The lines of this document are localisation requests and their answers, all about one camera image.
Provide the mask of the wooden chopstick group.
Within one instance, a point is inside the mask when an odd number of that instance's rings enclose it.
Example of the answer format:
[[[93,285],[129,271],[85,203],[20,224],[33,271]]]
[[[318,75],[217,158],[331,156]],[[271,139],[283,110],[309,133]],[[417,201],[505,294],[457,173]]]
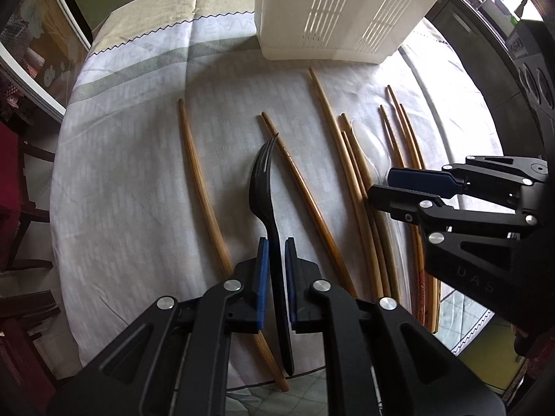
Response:
[[[395,163],[404,166],[403,157],[398,147],[395,134],[391,128],[390,122],[387,119],[387,114],[383,105],[379,106],[379,114],[382,122],[384,123],[387,133],[387,139],[390,141],[393,157]],[[420,323],[425,324],[425,276],[423,269],[423,246],[420,239],[418,228],[414,224],[409,225],[410,237],[412,242],[413,262],[416,275],[416,309],[414,310],[415,317]]]

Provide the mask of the black plastic fork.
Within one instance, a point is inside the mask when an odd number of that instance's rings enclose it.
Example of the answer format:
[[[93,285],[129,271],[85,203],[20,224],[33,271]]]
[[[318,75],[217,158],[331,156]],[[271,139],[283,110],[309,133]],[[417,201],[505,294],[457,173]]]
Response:
[[[250,211],[262,222],[269,242],[269,271],[273,293],[273,305],[276,320],[276,334],[279,341],[281,364],[288,376],[294,374],[294,360],[288,318],[287,295],[283,278],[279,230],[276,225],[271,192],[272,155],[278,140],[273,135],[257,153],[252,167],[248,204]]]

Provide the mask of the sliding glass door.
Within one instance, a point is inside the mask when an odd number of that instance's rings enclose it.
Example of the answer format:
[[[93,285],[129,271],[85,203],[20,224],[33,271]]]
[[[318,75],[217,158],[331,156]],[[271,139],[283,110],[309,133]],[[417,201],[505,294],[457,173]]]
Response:
[[[61,122],[91,41],[75,0],[21,0],[1,30],[1,102]]]

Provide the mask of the wooden chopstick pair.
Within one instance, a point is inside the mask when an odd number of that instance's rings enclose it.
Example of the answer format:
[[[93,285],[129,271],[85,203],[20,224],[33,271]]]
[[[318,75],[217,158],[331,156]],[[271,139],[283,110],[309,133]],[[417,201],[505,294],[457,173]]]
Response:
[[[372,174],[370,173],[370,167],[368,166],[367,157],[363,153],[362,148],[355,136],[353,124],[349,121],[345,113],[342,113],[339,116],[339,121],[340,121],[341,128],[343,128],[343,130],[346,131],[349,136],[350,144],[354,151],[354,154],[357,157],[358,167],[363,177],[366,192],[367,192],[367,197],[368,197],[368,190],[370,189],[370,186],[373,185],[373,178],[372,178]],[[395,268],[393,250],[390,242],[390,233],[388,232],[389,230],[387,229],[387,224],[383,216],[378,214],[374,209],[370,208],[369,206],[368,208],[370,210],[370,215],[372,215],[374,219],[374,223],[378,232],[378,238],[381,243],[381,247],[385,257],[387,278],[389,280],[388,282],[390,283],[390,294],[391,294],[390,297],[395,298],[397,302],[400,302],[401,289],[399,286],[399,280],[398,280],[397,271]]]

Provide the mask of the white plastic utensil holder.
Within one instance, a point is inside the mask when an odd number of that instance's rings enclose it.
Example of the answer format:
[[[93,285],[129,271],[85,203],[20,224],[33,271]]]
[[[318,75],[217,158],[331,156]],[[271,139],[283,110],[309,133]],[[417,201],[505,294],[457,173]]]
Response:
[[[255,25],[269,60],[380,64],[436,0],[255,0]]]

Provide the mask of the red wooden chair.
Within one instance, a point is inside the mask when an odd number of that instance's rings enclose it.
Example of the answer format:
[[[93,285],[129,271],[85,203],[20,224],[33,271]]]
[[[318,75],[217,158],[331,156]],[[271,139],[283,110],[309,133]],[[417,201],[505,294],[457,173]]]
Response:
[[[50,269],[46,260],[17,261],[26,230],[33,222],[47,224],[49,212],[36,207],[28,195],[25,156],[51,163],[54,153],[32,146],[18,134],[1,126],[1,272]],[[24,318],[51,307],[58,309],[51,293],[37,297],[1,300],[1,413],[44,415],[57,391],[56,380],[34,347],[28,329],[39,319]]]

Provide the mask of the long wooden chopstick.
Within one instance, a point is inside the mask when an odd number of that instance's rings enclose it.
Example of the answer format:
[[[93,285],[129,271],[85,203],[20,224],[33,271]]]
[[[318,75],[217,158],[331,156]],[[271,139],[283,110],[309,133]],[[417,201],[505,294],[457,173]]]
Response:
[[[363,195],[358,184],[358,178],[354,169],[354,165],[351,162],[348,149],[343,140],[341,134],[340,126],[338,125],[338,120],[333,113],[330,102],[325,95],[325,90],[318,79],[315,71],[312,67],[309,67],[309,76],[314,84],[315,91],[317,93],[319,102],[323,107],[326,121],[331,130],[337,151],[341,160],[341,166],[345,174],[348,189],[352,199],[353,207],[355,210],[355,215],[358,223],[358,231],[360,234],[362,250],[364,253],[365,264],[367,266],[367,271],[370,280],[370,290],[372,291],[372,296],[376,300],[377,298],[383,297],[382,280],[379,269],[379,262],[377,258],[377,252],[374,246],[374,238],[372,230],[370,229],[370,223],[368,220],[366,208],[363,202]]]

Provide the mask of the grey patterned tablecloth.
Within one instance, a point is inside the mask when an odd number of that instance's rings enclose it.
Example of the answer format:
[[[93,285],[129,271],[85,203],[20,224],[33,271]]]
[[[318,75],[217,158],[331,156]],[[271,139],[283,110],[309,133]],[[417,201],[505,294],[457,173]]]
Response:
[[[152,302],[198,298],[224,275],[183,152],[185,102],[207,191],[232,262],[263,225],[247,188],[266,112],[299,166],[362,298],[370,280],[341,160],[314,92],[348,116],[378,177],[389,149],[379,113],[398,99],[425,165],[502,147],[481,91],[422,20],[378,65],[269,61],[255,0],[136,0],[105,21],[70,95],[54,160],[54,256],[70,330],[90,363]]]

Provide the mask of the wooden chopstick thin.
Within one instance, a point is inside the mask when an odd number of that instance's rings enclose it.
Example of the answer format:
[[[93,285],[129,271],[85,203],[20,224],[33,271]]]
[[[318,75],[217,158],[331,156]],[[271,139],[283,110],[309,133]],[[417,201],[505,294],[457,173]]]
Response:
[[[387,269],[386,269],[385,257],[384,257],[384,254],[383,254],[381,243],[380,243],[379,238],[378,238],[378,232],[377,232],[377,228],[376,228],[375,223],[374,223],[374,219],[373,219],[372,215],[370,215],[370,210],[369,210],[369,208],[366,204],[367,192],[366,192],[366,188],[365,188],[365,183],[364,183],[363,177],[360,173],[360,170],[359,170],[359,167],[358,167],[358,162],[357,162],[357,157],[354,154],[354,151],[351,147],[350,139],[349,139],[349,136],[348,136],[347,132],[342,131],[341,136],[342,136],[342,139],[344,140],[345,146],[347,148],[352,166],[354,167],[355,174],[356,174],[357,181],[358,181],[358,187],[359,187],[360,192],[362,194],[364,207],[365,207],[365,210],[366,210],[366,213],[367,213],[368,224],[369,224],[369,227],[370,227],[370,236],[372,237],[372,241],[373,241],[373,244],[374,244],[374,251],[375,251],[375,256],[376,256],[378,275],[379,275],[379,278],[380,278],[380,281],[381,281],[381,285],[379,286],[380,289],[381,289],[381,293],[379,294],[379,297],[380,298],[390,297],[391,296],[391,294],[390,294],[390,283],[388,281],[389,279],[387,278]]]

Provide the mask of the wooden chopstick red end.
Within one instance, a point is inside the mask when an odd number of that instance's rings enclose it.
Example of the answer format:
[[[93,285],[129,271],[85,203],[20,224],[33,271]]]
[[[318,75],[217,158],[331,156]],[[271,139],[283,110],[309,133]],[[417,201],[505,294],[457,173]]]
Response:
[[[399,100],[398,100],[397,97],[395,96],[395,93],[393,92],[393,89],[392,89],[392,87],[391,87],[390,85],[387,85],[387,93],[388,93],[388,95],[390,96],[390,99],[391,99],[391,101],[392,101],[392,104],[393,104],[394,107],[395,107],[395,112],[396,112],[397,118],[398,118],[399,123],[400,123],[401,128],[402,128],[404,143],[405,143],[405,145],[407,146],[407,151],[408,151],[409,156],[410,156],[411,167],[414,168],[414,165],[416,165],[416,159],[417,159],[417,157],[416,157],[416,154],[414,153],[414,151],[413,151],[412,148],[411,148],[410,136],[409,136],[409,132],[408,132],[408,130],[407,130],[407,125],[406,125],[406,124],[404,123],[404,121],[403,121],[403,115],[402,115],[401,108],[400,108],[400,104],[401,104],[401,103],[399,102]],[[425,327],[426,327],[426,315],[427,315],[427,313],[428,313],[428,311],[427,311],[427,294],[428,294],[428,292],[427,292],[427,278],[426,278],[425,273],[426,273],[426,271],[424,271],[424,276],[425,276],[425,295],[426,295],[426,303],[425,303],[425,308],[426,308],[426,310],[425,310],[425,324],[424,324],[424,325],[425,325]]]

